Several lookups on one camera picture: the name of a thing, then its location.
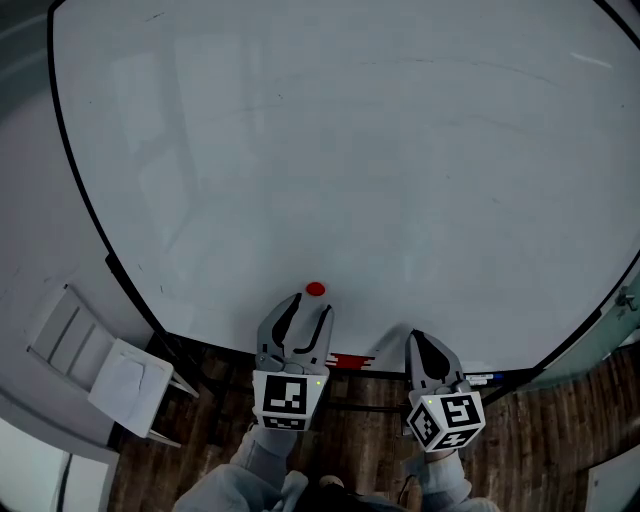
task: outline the white wall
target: white wall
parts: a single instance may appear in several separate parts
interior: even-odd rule
[[[64,451],[0,419],[0,500],[9,510],[52,510],[66,460]]]
[[[138,346],[151,336],[104,262],[65,156],[48,81],[48,4],[0,3],[0,388],[105,443],[113,422],[25,351],[31,319],[65,283],[114,335]]]

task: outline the white chair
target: white chair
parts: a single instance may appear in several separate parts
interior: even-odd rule
[[[115,339],[65,285],[28,334],[27,350],[89,402],[140,437],[180,444],[151,429],[165,391],[175,386],[196,398],[167,361]]]

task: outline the whiteboard frame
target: whiteboard frame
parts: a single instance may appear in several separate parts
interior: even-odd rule
[[[622,19],[622,17],[607,3],[606,0],[593,0],[594,3],[602,9],[602,11],[611,18],[611,20],[627,35],[627,37],[631,40],[631,42],[638,48],[640,51],[640,38],[633,32],[633,30],[629,27],[629,25]],[[49,7],[47,12],[47,57],[48,57],[48,65],[49,65],[49,81],[51,85],[51,94],[53,98],[53,104],[56,114],[56,119],[58,122],[58,127],[60,130],[60,136],[62,138],[62,142],[64,145],[65,153],[67,155],[67,159],[69,161],[69,167],[71,167],[71,171],[73,173],[73,177],[76,181],[76,185],[78,186],[78,190],[80,191],[80,195],[82,196],[82,200],[89,212],[89,216],[93,221],[93,224],[102,239],[107,251],[108,256],[106,258],[106,263],[111,269],[114,277],[118,281],[118,284],[122,287],[124,292],[127,294],[133,305],[138,309],[142,317],[149,323],[154,332],[160,337],[160,339],[171,347],[174,345],[177,339],[189,339],[184,338],[183,336],[178,336],[176,334],[170,333],[167,331],[160,321],[153,314],[147,303],[142,298],[142,295],[135,287],[133,282],[131,281],[129,275],[127,274],[124,266],[120,262],[116,252],[111,245],[109,238],[107,237],[104,229],[100,224],[100,220],[91,204],[87,191],[82,182],[82,177],[80,175],[78,166],[76,164],[73,151],[71,149],[71,144],[69,141],[69,137],[67,134],[67,130],[64,123],[64,117],[62,115],[62,108],[60,105],[60,98],[58,94],[58,86],[56,80],[56,70],[55,70],[55,58],[54,58],[54,45],[53,45],[53,30],[54,30],[54,16],[58,7],[60,7],[65,0],[55,0],[53,4]],[[604,297],[604,299],[599,303],[599,305],[594,309],[594,311],[576,328],[576,330],[571,333],[563,342],[561,342],[554,350],[551,351],[545,358],[543,358],[538,364],[531,368],[520,369],[520,370],[507,370],[502,372],[492,372],[494,374],[504,374],[509,375],[511,378],[508,379],[508,382],[505,382],[505,385],[498,389],[496,392],[491,395],[485,397],[483,399],[483,403],[485,405],[492,403],[493,401],[499,399],[510,391],[517,389],[519,386],[524,385],[530,382],[533,378],[540,375],[544,369],[549,366],[553,361],[558,359],[563,353],[565,353],[569,348],[574,346],[581,338],[584,336],[595,324],[596,322],[603,316],[603,308],[610,303],[613,295],[623,284],[625,279],[628,277],[631,270],[634,268],[638,260],[640,259],[640,251],[636,253],[635,257],[632,259],[626,270],[623,272],[622,276],[615,283],[613,288],[609,291],[609,293]],[[399,373],[395,372],[380,372],[380,371],[367,371],[367,370],[359,370],[356,373],[360,375],[369,375],[371,377],[390,377],[390,378],[398,378]]]

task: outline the wooden floor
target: wooden floor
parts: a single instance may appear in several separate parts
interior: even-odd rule
[[[222,379],[229,366],[206,353],[203,370]],[[251,386],[250,365],[233,371],[232,383]],[[587,470],[640,443],[640,347],[620,350],[570,384],[514,393],[490,405],[479,440],[462,453],[473,496],[486,496],[503,511],[583,511]],[[330,382],[333,402],[396,406],[406,398],[400,381],[338,377]],[[228,462],[252,420],[253,397],[231,391],[208,444],[216,399],[200,388],[199,399],[170,389],[154,428],[182,448],[125,433],[109,510],[170,511],[177,498],[217,465]],[[392,500],[404,483],[401,461],[419,452],[397,437],[398,414],[319,410],[312,431],[300,436],[291,469],[309,477],[336,474],[348,488]],[[417,486],[405,493],[419,510]]]

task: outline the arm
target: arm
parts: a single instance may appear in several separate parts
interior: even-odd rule
[[[487,499],[468,499],[471,483],[464,478],[457,451],[420,454],[405,466],[420,482],[422,512],[499,512]]]
[[[297,433],[255,426],[229,464],[222,464],[182,496],[174,512],[262,512],[282,499],[286,459]]]

